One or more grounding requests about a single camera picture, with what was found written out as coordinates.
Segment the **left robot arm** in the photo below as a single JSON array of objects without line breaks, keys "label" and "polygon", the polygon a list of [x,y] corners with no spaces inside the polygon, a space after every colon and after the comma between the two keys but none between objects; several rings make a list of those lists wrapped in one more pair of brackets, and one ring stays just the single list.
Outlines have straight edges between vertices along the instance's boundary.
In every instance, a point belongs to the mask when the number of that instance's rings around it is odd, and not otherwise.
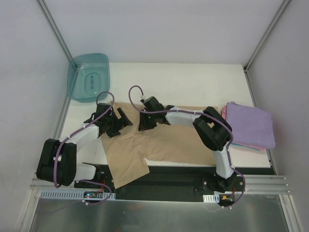
[{"label": "left robot arm", "polygon": [[77,131],[60,139],[47,139],[42,148],[36,177],[53,182],[57,188],[81,180],[85,180],[91,188],[99,187],[102,176],[96,172],[96,166],[78,163],[77,156],[82,148],[101,135],[113,138],[120,135],[120,130],[126,126],[133,125],[120,107],[117,111],[120,117],[117,117],[111,104],[98,103],[96,111]]}]

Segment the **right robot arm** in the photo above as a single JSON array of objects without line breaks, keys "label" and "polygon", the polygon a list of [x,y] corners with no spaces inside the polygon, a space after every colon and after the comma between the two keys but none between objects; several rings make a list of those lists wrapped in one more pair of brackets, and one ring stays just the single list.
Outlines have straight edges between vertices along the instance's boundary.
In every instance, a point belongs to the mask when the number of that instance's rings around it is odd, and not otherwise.
[{"label": "right robot arm", "polygon": [[236,172],[228,151],[233,139],[231,126],[213,107],[188,110],[177,106],[163,106],[154,96],[142,99],[139,131],[151,130],[157,124],[182,125],[194,128],[202,143],[213,153],[216,174],[208,176],[208,188],[224,193],[235,184]]}]

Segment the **beige t shirt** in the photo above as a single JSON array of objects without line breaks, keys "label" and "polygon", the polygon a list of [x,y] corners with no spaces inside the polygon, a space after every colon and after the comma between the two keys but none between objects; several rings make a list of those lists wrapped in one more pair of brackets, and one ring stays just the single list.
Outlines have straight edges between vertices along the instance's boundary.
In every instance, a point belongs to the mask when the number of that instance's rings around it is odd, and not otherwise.
[{"label": "beige t shirt", "polygon": [[130,103],[116,102],[132,122],[109,138],[101,136],[115,188],[120,188],[150,172],[147,160],[215,165],[212,151],[202,143],[194,128],[158,124],[152,130],[139,131],[139,112]]}]

